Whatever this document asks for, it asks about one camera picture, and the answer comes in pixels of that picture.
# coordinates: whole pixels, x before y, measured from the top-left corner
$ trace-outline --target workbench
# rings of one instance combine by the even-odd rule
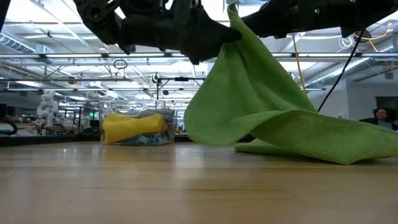
[[[0,148],[1,223],[398,223],[398,159],[352,166],[231,147]]]

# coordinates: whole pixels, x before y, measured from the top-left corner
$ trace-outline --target person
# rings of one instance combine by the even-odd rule
[[[378,108],[373,111],[373,114],[374,118],[366,118],[359,121],[398,131],[398,126],[394,124],[394,121],[397,120],[397,111],[395,109]]]

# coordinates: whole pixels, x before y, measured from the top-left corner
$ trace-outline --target black robotic arm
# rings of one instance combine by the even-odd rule
[[[200,0],[74,0],[84,24],[105,44],[126,54],[134,45],[179,50],[198,64],[216,57],[222,43],[239,40],[238,31],[210,19]],[[120,7],[126,18],[114,11]],[[398,10],[398,0],[270,0],[243,17],[258,36],[341,27],[343,37]]]

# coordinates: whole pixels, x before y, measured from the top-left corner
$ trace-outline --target plastic bin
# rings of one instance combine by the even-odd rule
[[[174,142],[176,112],[160,100],[99,102],[103,144],[161,146]]]

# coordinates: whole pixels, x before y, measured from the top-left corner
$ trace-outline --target green microfiber towel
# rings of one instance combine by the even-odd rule
[[[398,134],[367,123],[319,115],[261,40],[228,7],[242,39],[224,44],[204,84],[185,112],[196,142],[230,145],[247,133],[257,140],[243,152],[307,156],[338,164],[391,157]]]

